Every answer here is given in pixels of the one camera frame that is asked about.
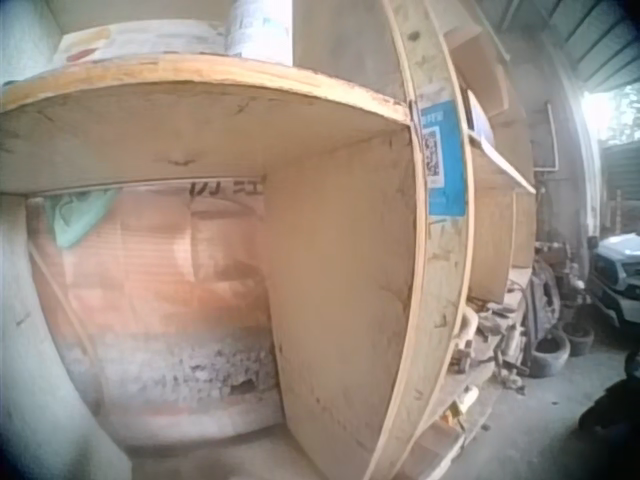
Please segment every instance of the car headlight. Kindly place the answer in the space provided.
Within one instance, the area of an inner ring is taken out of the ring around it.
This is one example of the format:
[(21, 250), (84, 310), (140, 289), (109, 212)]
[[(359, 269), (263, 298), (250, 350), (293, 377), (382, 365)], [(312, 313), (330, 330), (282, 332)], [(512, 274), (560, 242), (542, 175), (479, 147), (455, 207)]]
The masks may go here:
[(622, 270), (627, 277), (640, 277), (640, 262), (623, 263)]

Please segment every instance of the tire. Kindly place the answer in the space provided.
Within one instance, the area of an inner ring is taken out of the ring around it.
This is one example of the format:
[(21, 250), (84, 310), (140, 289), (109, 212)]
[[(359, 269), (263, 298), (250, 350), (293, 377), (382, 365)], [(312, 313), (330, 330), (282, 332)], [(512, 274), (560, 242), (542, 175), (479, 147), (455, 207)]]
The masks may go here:
[(571, 346), (570, 356), (581, 357), (589, 353), (594, 338), (591, 327), (578, 322), (562, 322), (560, 323), (560, 331), (569, 340), (569, 345)]
[(556, 375), (567, 362), (571, 347), (564, 334), (551, 329), (546, 337), (536, 342), (531, 356), (529, 376), (546, 378)]

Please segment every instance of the qr code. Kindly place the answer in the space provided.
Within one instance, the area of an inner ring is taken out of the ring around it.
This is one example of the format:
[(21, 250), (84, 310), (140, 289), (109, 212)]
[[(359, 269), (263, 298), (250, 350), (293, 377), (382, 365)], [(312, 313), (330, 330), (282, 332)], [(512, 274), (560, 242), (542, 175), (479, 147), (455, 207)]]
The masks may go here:
[(440, 127), (425, 128), (422, 135), (425, 163), (427, 164), (427, 183), (429, 188), (443, 188), (444, 167), (442, 165)]

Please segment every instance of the green cloth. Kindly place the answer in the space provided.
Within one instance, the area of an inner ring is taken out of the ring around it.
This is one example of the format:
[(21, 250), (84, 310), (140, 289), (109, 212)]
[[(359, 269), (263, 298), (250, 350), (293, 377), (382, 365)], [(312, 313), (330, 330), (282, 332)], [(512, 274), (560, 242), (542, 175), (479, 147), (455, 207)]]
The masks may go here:
[(109, 212), (117, 194), (117, 189), (109, 189), (45, 197), (56, 245), (70, 248), (82, 240)]

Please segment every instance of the white car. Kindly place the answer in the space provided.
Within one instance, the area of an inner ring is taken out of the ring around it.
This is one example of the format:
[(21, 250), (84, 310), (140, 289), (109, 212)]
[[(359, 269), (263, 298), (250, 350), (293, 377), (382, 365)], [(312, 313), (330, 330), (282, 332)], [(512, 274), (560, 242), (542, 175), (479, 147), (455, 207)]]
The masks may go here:
[(587, 292), (618, 328), (640, 333), (640, 236), (603, 240), (591, 259)]

